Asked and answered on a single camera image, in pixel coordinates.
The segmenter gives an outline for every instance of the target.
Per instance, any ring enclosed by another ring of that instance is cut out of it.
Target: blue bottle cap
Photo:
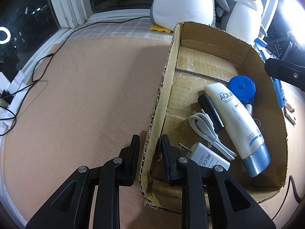
[[[264,143],[259,149],[249,157],[243,159],[244,165],[250,177],[256,177],[263,172],[271,162],[266,144]]]
[[[255,95],[255,84],[246,76],[235,76],[228,84],[228,89],[237,97],[242,104],[248,104]]]

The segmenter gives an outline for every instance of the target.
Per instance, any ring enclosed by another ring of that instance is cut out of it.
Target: blue round object
[[[242,104],[248,104],[255,95],[255,84],[246,76],[235,76],[228,84],[228,89],[240,100]]]

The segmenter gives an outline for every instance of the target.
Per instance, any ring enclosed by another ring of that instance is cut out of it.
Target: penguin foot
[[[167,28],[164,28],[164,27],[161,27],[161,26],[158,26],[158,25],[151,26],[150,30],[151,31],[158,31],[159,33],[161,33],[161,32],[171,33],[171,30],[169,30]]]

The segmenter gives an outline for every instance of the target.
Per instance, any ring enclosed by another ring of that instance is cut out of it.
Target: white sunscreen bottle
[[[271,158],[255,121],[244,105],[223,84],[206,85],[204,91],[216,107],[250,177],[257,176],[268,167]]]

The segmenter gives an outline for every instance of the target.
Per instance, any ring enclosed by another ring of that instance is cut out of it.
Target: white usb cable
[[[237,156],[236,153],[231,151],[225,145],[223,145],[218,139],[217,133],[214,131],[213,123],[203,110],[202,113],[195,113],[189,118],[189,123],[193,130],[209,144],[208,147],[214,146],[218,149],[229,161],[232,161]]]

